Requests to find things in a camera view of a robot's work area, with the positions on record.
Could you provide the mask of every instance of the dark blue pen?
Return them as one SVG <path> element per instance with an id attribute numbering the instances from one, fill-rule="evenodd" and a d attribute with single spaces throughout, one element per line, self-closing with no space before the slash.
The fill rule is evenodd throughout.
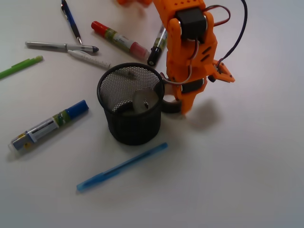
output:
<path id="1" fill-rule="evenodd" d="M 70 9 L 67 6 L 66 0 L 61 0 L 61 10 L 65 14 L 66 19 L 68 20 L 68 22 L 70 23 L 70 26 L 72 28 L 72 31 L 74 32 L 75 37 L 77 38 L 79 43 L 82 45 L 78 28 L 75 24 L 75 21 L 74 21 L 73 17 L 72 17 L 72 13 L 71 13 Z"/>
<path id="2" fill-rule="evenodd" d="M 91 188 L 107 179 L 110 179 L 116 175 L 118 175 L 119 173 L 121 173 L 122 171 L 124 171 L 125 169 L 129 168 L 130 166 L 136 164 L 137 162 L 140 162 L 141 160 L 150 157 L 151 155 L 160 152 L 164 149 L 166 149 L 168 147 L 168 144 L 165 142 L 157 147 L 154 147 L 130 160 L 125 161 L 124 163 L 115 166 L 114 168 L 111 168 L 105 172 L 102 172 L 84 182 L 82 182 L 81 184 L 77 185 L 77 190 L 79 192 L 83 192 L 88 188 Z"/>

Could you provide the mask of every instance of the metal mesh cup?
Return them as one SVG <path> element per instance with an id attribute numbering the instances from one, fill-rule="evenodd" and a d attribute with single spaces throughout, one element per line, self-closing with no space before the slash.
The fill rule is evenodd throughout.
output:
<path id="1" fill-rule="evenodd" d="M 149 99 L 143 98 L 147 111 L 134 111 L 134 93 L 154 91 L 158 101 L 149 107 Z M 155 137 L 161 126 L 164 83 L 153 68 L 140 63 L 126 63 L 108 70 L 97 87 L 99 103 L 104 108 L 108 126 L 114 138 L 127 145 L 140 145 Z"/>

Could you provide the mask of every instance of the black marker cap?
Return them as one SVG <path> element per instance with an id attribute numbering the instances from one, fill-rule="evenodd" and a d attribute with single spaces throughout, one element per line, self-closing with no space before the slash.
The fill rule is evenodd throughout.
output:
<path id="1" fill-rule="evenodd" d="M 147 62 L 148 65 L 154 67 L 157 64 L 159 58 L 161 57 L 161 54 L 162 54 L 162 50 L 159 47 L 152 47 L 151 54 Z"/>
<path id="2" fill-rule="evenodd" d="M 93 52 L 97 52 L 97 51 L 99 51 L 99 48 L 93 46 Z"/>

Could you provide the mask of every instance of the blue marker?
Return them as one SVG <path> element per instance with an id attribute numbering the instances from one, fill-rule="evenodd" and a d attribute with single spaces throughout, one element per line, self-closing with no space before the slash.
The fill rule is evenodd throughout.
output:
<path id="1" fill-rule="evenodd" d="M 14 138 L 9 144 L 10 150 L 15 152 L 16 155 L 23 155 L 42 137 L 74 120 L 88 109 L 89 107 L 87 106 L 86 101 L 83 100 L 76 105 L 63 110 L 62 112 L 52 116 L 51 118 L 41 122 L 37 126 Z"/>
<path id="2" fill-rule="evenodd" d="M 70 26 L 72 28 L 72 31 L 74 32 L 75 37 L 77 38 L 79 43 L 82 45 L 78 28 L 76 26 L 76 23 L 75 23 L 73 17 L 72 17 L 72 13 L 71 13 L 70 9 L 67 6 L 66 0 L 61 1 L 61 10 L 65 14 L 66 19 L 68 20 L 68 22 L 70 23 Z"/>
<path id="3" fill-rule="evenodd" d="M 166 149 L 167 147 L 168 147 L 168 144 L 166 142 L 157 147 L 154 147 L 134 158 L 131 158 L 128 161 L 125 161 L 124 163 L 122 163 L 120 165 L 115 166 L 114 168 L 111 168 L 105 172 L 102 172 L 102 173 L 82 182 L 81 184 L 78 184 L 77 190 L 79 192 L 83 192 L 90 187 L 93 187 L 107 179 L 110 179 L 111 177 L 118 175 L 121 171 L 125 170 L 126 168 L 134 165 L 135 163 L 137 163 L 147 157 L 150 157 L 151 155 L 153 155 L 157 152 L 160 152 L 160 151 Z"/>

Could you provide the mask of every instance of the white pen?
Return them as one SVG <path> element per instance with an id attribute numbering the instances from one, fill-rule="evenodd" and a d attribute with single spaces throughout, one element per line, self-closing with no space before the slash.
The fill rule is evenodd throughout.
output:
<path id="1" fill-rule="evenodd" d="M 57 44 L 27 41 L 25 45 L 28 48 L 40 48 L 48 50 L 82 50 L 89 52 L 97 52 L 99 49 L 95 46 L 74 45 L 74 44 Z"/>
<path id="2" fill-rule="evenodd" d="M 101 60 L 95 58 L 94 56 L 89 55 L 88 53 L 86 53 L 84 51 L 68 50 L 67 52 L 75 58 L 79 58 L 79 59 L 87 61 L 89 63 L 93 63 L 93 64 L 98 65 L 98 66 L 100 66 L 102 68 L 105 68 L 107 70 L 112 67 L 110 63 L 101 61 Z"/>

